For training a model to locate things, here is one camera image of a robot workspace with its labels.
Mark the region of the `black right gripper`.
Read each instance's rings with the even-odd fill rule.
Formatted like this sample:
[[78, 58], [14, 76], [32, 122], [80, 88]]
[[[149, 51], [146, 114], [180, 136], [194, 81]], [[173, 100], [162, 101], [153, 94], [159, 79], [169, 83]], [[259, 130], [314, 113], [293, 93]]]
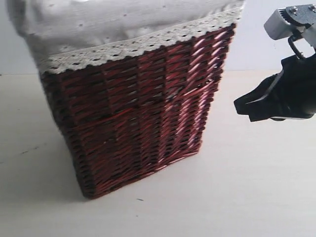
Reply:
[[239, 115], [251, 122], [310, 119], [316, 115], [316, 56], [296, 55], [281, 60], [281, 76], [265, 78], [251, 92], [234, 101]]

